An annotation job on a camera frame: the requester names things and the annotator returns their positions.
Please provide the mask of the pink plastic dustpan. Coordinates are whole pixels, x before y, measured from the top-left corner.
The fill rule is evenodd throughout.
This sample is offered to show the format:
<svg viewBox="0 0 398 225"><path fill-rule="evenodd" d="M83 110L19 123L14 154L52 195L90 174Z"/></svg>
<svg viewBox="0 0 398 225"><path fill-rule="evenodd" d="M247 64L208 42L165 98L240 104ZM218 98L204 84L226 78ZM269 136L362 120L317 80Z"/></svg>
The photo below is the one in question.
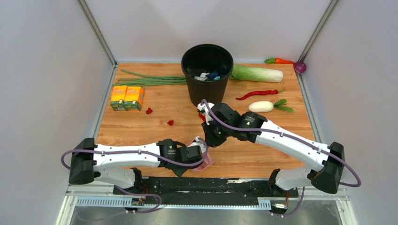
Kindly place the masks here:
<svg viewBox="0 0 398 225"><path fill-rule="evenodd" d="M206 147L204 144L202 144L201 142L191 142L187 145L188 147L191 146L199 146L201 153L204 154ZM212 165L214 163L214 159L212 159L212 157L210 156L210 153L207 153L207 156L205 157L204 161L202 162L201 165L199 165L196 168L191 169L191 171L195 172L195 173L199 173L203 170L205 170L206 168L208 168L210 165Z"/></svg>

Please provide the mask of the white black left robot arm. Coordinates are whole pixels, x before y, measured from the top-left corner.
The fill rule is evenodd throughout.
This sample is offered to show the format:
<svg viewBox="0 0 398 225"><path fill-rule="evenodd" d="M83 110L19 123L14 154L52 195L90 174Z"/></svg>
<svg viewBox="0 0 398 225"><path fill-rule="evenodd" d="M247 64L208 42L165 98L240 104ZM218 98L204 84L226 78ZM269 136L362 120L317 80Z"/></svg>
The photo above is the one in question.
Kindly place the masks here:
<svg viewBox="0 0 398 225"><path fill-rule="evenodd" d="M96 144L94 138L83 139L61 157L69 169L69 184L84 185L100 181L127 189L132 194L143 190L136 167L164 167L178 177L200 166L208 153L206 142L196 137L185 145L172 139L139 146Z"/></svg>

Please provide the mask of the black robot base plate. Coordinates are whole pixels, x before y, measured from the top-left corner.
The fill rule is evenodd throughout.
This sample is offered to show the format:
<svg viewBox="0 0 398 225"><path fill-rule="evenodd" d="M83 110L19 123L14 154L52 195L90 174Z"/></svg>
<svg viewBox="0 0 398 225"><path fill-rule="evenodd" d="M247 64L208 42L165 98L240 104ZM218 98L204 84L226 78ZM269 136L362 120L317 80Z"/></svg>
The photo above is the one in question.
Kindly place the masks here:
<svg viewBox="0 0 398 225"><path fill-rule="evenodd" d="M199 206L255 206L260 197L272 200L299 196L296 189L284 191L267 179L147 177L141 178L130 193L149 194L145 203Z"/></svg>

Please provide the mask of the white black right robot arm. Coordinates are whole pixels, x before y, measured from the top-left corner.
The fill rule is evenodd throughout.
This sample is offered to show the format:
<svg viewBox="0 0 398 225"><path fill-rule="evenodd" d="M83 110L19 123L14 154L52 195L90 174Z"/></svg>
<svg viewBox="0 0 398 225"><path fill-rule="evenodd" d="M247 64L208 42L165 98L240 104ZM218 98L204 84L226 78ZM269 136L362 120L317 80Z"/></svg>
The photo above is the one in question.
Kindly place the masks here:
<svg viewBox="0 0 398 225"><path fill-rule="evenodd" d="M197 109L205 116L202 128L208 146L218 147L233 137L272 147L304 163L294 169L275 169L268 182L270 194L280 196L286 190L308 186L329 194L337 193L344 169L342 144L308 140L257 113L241 115L225 103L199 103Z"/></svg>

